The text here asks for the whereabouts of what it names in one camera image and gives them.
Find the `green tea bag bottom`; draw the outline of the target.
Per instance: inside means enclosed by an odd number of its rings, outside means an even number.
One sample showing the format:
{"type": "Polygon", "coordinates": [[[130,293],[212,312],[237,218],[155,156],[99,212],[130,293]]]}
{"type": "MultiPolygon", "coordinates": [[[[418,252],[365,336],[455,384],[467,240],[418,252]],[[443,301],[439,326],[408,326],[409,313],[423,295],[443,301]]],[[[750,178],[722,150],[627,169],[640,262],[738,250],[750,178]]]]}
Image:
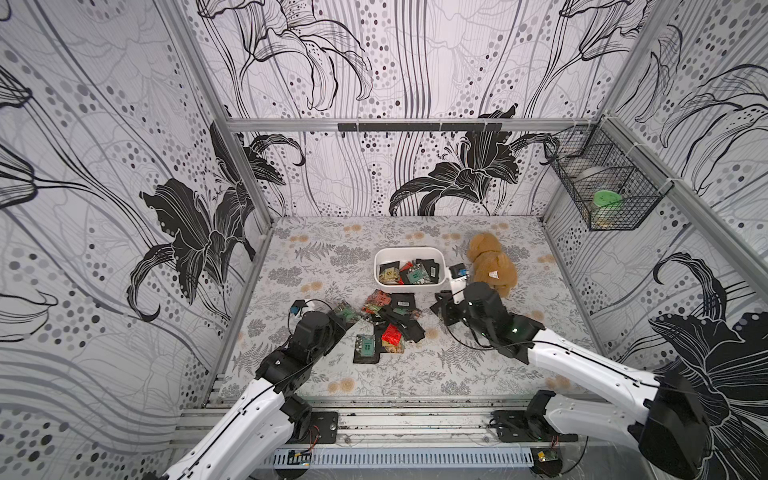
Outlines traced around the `green tea bag bottom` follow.
{"type": "Polygon", "coordinates": [[[407,275],[400,273],[400,276],[401,280],[406,285],[423,285],[430,283],[424,267],[420,264],[414,264],[414,267],[407,275]]]}

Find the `green label tea bag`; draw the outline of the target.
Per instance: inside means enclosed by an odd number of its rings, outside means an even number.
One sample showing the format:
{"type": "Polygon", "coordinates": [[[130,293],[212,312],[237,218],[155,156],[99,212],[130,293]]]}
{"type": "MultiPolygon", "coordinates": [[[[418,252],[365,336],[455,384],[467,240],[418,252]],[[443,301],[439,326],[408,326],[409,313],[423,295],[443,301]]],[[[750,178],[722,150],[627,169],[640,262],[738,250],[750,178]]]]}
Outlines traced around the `green label tea bag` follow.
{"type": "Polygon", "coordinates": [[[464,263],[458,263],[449,267],[451,279],[459,279],[468,275],[468,269],[464,263]]]}

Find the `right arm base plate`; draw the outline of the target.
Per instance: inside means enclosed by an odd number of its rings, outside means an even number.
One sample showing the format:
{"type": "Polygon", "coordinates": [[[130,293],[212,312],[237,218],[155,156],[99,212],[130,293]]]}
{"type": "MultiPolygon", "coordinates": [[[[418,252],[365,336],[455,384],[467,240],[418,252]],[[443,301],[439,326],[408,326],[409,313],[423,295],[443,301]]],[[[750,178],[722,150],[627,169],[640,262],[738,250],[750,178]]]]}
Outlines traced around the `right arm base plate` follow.
{"type": "Polygon", "coordinates": [[[559,432],[545,419],[547,405],[555,396],[554,391],[539,390],[524,410],[495,410],[488,427],[502,443],[576,442],[577,434],[559,432]]]}

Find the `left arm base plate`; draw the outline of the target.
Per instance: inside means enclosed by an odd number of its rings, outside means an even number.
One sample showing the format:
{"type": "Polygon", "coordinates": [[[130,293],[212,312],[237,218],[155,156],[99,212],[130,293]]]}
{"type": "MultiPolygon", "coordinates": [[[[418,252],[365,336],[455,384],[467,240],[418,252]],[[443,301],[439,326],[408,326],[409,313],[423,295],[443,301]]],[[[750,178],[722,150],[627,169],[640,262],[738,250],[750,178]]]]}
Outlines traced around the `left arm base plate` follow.
{"type": "Polygon", "coordinates": [[[288,444],[330,445],[337,439],[339,413],[337,411],[312,411],[294,426],[288,444]]]}

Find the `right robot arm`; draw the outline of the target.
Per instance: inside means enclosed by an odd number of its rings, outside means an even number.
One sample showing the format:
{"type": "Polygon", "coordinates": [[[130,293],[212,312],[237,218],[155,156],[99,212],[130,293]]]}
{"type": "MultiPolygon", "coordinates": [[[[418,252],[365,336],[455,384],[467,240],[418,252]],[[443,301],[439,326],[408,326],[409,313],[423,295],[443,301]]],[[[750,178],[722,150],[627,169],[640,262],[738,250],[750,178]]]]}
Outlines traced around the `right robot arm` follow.
{"type": "Polygon", "coordinates": [[[531,367],[562,375],[598,400],[540,391],[527,422],[551,435],[575,434],[637,450],[678,479],[695,479],[711,448],[709,421],[692,384],[680,373],[654,374],[609,360],[507,310],[484,282],[436,294],[432,311],[446,324],[462,323],[485,348],[531,367]]]}

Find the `orange label tea bag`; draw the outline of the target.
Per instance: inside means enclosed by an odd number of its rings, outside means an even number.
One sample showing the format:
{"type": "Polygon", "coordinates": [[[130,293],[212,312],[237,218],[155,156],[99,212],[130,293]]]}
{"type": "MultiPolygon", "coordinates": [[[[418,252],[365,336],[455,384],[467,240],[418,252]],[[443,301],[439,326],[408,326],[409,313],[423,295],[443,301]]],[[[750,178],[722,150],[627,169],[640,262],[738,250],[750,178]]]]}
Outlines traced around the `orange label tea bag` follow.
{"type": "Polygon", "coordinates": [[[424,267],[430,283],[437,283],[440,279],[440,264],[432,259],[419,259],[418,263],[424,267]]]}

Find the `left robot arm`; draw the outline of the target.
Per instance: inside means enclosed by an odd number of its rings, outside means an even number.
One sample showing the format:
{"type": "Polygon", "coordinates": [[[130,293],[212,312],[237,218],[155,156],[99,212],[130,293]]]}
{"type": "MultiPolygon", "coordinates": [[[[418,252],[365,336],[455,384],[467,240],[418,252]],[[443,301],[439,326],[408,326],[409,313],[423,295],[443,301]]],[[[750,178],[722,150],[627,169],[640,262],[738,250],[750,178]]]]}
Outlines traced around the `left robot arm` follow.
{"type": "Polygon", "coordinates": [[[238,400],[191,450],[146,479],[247,479],[274,452],[310,429],[312,407],[297,390],[344,337],[332,312],[303,313],[285,344],[267,355],[238,400]]]}

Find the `yellow green tea bag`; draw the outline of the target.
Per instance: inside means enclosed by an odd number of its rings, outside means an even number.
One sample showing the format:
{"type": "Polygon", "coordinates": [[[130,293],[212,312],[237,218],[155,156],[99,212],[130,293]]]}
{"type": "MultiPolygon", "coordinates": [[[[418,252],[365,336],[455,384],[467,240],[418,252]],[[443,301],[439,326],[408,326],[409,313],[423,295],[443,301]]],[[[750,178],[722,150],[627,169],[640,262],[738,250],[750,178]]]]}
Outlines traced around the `yellow green tea bag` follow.
{"type": "Polygon", "coordinates": [[[384,285],[400,284],[400,262],[393,261],[380,264],[378,267],[378,281],[384,285]]]}

